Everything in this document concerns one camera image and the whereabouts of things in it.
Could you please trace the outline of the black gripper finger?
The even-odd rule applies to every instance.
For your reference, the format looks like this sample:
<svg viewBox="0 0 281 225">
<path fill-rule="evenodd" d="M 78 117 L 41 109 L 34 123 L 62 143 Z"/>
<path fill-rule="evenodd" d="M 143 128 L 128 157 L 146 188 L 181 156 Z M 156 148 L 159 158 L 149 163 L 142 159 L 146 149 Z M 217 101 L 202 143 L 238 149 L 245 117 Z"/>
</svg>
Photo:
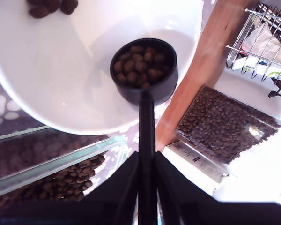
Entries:
<svg viewBox="0 0 281 225">
<path fill-rule="evenodd" d="M 138 152 L 134 152 L 114 174 L 83 198 L 84 202 L 135 205 L 139 176 Z"/>
<path fill-rule="evenodd" d="M 161 152 L 155 155 L 161 187 L 169 192 L 170 199 L 177 204 L 214 205 L 215 199 L 189 181 Z"/>
</svg>

